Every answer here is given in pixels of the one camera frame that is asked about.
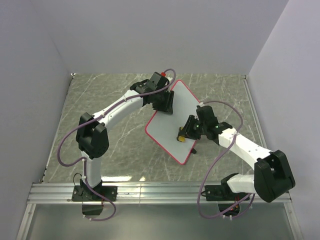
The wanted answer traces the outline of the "yellow whiteboard eraser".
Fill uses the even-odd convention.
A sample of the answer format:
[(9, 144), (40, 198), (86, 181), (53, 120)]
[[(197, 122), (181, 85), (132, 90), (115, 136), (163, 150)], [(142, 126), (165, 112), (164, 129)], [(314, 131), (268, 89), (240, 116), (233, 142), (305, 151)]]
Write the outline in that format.
[(184, 143), (186, 141), (186, 138), (184, 136), (180, 136), (180, 135), (178, 135), (176, 139), (181, 143)]

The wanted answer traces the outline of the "red framed whiteboard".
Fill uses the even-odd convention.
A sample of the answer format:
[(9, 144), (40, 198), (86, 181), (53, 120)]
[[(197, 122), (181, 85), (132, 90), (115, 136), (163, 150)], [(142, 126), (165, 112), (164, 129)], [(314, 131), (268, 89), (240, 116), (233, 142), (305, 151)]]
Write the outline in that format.
[(180, 127), (184, 127), (190, 115), (196, 115), (200, 101), (182, 80), (177, 80), (172, 88), (173, 114), (156, 111), (145, 127), (145, 133), (165, 150), (177, 163), (184, 165), (196, 141), (186, 139), (177, 140)]

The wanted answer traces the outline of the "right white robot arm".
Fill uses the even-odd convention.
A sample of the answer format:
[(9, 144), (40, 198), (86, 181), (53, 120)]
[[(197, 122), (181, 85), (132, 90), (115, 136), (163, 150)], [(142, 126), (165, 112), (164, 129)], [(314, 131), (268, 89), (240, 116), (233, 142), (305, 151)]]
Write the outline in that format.
[(295, 187), (290, 164), (282, 151), (271, 151), (257, 145), (226, 122), (199, 120), (193, 115), (180, 127), (177, 139), (199, 140), (201, 136), (230, 150), (253, 170), (251, 175), (233, 173), (223, 178), (220, 185), (210, 191), (212, 197), (226, 201), (238, 194), (257, 194), (270, 203)]

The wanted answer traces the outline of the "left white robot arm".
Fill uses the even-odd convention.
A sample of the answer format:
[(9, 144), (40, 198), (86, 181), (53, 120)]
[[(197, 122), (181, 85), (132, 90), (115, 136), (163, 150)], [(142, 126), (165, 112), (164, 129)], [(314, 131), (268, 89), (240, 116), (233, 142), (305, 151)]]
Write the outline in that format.
[(173, 81), (154, 73), (150, 79), (134, 83), (105, 109), (93, 115), (86, 112), (80, 117), (75, 138), (83, 162), (79, 183), (89, 201), (96, 201), (102, 195), (101, 157), (110, 145), (109, 131), (124, 117), (148, 104), (156, 111), (173, 114), (174, 92), (169, 90)]

